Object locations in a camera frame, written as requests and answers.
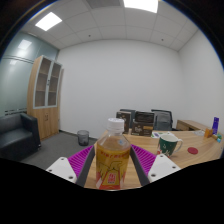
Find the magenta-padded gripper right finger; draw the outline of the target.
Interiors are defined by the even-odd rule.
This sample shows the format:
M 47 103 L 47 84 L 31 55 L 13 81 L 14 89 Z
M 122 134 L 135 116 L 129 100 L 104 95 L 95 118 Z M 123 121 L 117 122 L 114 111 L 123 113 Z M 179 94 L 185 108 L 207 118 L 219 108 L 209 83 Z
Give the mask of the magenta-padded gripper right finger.
M 154 155 L 136 145 L 131 145 L 130 155 L 142 186 L 180 170 L 166 155 Z

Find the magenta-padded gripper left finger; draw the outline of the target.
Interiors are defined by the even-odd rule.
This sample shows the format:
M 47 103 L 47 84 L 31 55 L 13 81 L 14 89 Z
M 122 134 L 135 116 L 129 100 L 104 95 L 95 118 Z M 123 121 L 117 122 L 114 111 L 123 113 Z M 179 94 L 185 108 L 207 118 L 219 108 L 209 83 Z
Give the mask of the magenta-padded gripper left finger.
M 46 171 L 83 187 L 94 156 L 95 149 L 91 145 L 69 158 L 60 157 Z

